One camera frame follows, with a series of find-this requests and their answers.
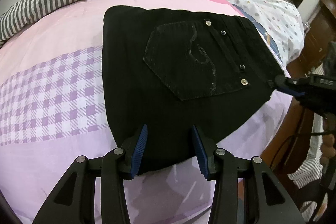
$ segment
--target bed sheet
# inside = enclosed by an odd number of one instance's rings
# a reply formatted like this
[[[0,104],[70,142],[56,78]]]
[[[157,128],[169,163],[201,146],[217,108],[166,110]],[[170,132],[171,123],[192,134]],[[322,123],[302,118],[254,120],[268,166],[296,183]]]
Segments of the bed sheet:
[[[261,24],[278,48],[282,64],[299,57],[305,33],[301,16],[295,6],[284,0],[232,0],[254,21]]]
[[[116,147],[101,80],[103,17],[113,5],[241,15],[225,0],[86,0],[14,35],[0,50],[0,189],[24,224],[78,155],[91,159]],[[245,159],[260,155],[291,99],[274,91],[219,147]],[[124,187],[131,223],[183,223],[211,206],[215,182],[204,179],[193,157]],[[96,223],[99,190],[98,180]]]

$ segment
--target plaid pattern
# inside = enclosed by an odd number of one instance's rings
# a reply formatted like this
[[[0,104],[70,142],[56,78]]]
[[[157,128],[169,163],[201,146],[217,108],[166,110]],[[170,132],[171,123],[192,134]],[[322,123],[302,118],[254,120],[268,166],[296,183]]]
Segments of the plaid pattern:
[[[0,86],[0,145],[45,141],[108,127],[102,46],[63,54]]]

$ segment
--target black jeans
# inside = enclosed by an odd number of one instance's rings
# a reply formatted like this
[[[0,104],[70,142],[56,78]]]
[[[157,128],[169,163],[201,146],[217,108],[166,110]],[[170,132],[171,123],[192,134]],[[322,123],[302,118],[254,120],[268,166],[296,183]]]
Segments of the black jeans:
[[[141,173],[192,157],[195,123],[216,142],[235,131],[269,100],[278,74],[246,18],[128,6],[105,13],[106,115],[118,146],[147,124]]]

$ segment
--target black cable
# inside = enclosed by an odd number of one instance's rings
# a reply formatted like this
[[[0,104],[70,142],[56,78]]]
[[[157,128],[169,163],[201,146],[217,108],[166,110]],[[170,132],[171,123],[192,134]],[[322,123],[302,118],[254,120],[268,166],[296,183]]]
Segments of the black cable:
[[[306,137],[306,136],[324,136],[324,135],[329,135],[330,132],[313,132],[313,133],[309,133],[309,134],[293,134],[291,136],[288,136],[283,142],[282,144],[280,145],[280,147],[278,148],[278,150],[276,151],[275,155],[273,156],[272,158],[272,161],[271,161],[271,164],[269,165],[269,168],[272,169],[272,165],[273,165],[273,162],[275,160],[275,157],[278,155],[278,153],[280,152],[281,148],[284,146],[284,144],[291,138],[293,137]]]

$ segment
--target metal screw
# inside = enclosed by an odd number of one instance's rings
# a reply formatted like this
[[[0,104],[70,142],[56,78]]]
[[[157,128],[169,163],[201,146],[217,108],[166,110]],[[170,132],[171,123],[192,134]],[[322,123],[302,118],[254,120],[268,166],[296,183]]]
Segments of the metal screw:
[[[124,150],[122,148],[116,148],[115,150],[113,150],[113,153],[115,153],[116,155],[120,155],[124,152]]]
[[[225,150],[223,148],[218,148],[218,149],[216,149],[216,154],[217,155],[224,155],[225,154]]]
[[[81,162],[83,162],[83,161],[85,161],[85,156],[78,156],[78,157],[76,158],[76,162],[81,163]]]
[[[247,85],[248,84],[248,81],[246,79],[241,79],[240,80],[240,83],[242,83],[243,85]]]
[[[254,157],[254,158],[253,158],[253,161],[254,161],[256,164],[260,164],[263,160],[262,160],[260,157]]]

